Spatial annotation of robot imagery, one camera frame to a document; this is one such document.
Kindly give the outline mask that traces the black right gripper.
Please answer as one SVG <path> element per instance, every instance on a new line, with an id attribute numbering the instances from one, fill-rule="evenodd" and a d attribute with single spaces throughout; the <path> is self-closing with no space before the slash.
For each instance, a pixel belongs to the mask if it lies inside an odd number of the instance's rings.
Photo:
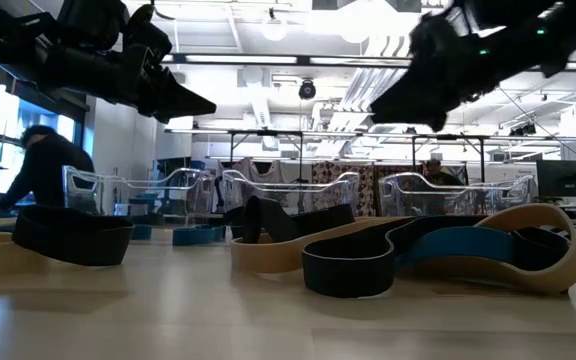
<path id="1" fill-rule="evenodd" d="M 442 130 L 447 112 L 492 91 L 508 77 L 500 9 L 462 9 L 466 33 L 448 19 L 449 10 L 424 15 L 410 33 L 412 61 L 402 76 L 370 105 L 375 124 L 426 125 Z"/>

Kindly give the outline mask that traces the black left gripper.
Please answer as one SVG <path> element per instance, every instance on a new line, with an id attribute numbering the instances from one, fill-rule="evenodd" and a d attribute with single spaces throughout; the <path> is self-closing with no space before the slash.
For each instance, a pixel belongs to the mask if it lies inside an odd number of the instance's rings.
<path id="1" fill-rule="evenodd" d="M 161 66 L 172 44 L 168 35 L 152 23 L 155 7 L 139 7 L 122 29 L 123 55 L 136 72 L 132 90 L 140 114 L 168 124 L 173 118 L 213 114 L 217 105 L 177 82 Z"/>

